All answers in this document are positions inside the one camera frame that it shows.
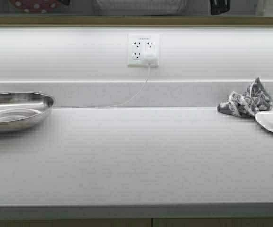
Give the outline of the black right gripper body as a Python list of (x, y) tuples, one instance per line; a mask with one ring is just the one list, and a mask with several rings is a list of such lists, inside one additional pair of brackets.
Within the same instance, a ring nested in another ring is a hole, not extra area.
[(230, 11), (231, 0), (209, 0), (211, 15), (220, 15)]

